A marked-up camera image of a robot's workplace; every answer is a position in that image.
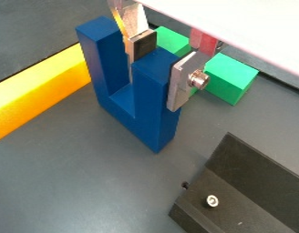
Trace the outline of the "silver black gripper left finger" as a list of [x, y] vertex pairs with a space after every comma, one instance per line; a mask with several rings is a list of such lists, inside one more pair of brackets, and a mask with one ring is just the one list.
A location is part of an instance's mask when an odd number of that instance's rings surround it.
[[134, 0], [107, 0], [123, 35], [128, 55], [130, 80], [132, 63], [156, 49], [156, 31], [150, 28], [143, 5]]

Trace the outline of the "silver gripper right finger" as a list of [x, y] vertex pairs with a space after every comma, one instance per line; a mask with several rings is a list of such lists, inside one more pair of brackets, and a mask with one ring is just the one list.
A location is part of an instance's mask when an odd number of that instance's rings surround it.
[[216, 53], [218, 39], [192, 28], [188, 42], [192, 51], [171, 68], [167, 108], [172, 112], [188, 101], [192, 89], [202, 90], [211, 79], [204, 66]]

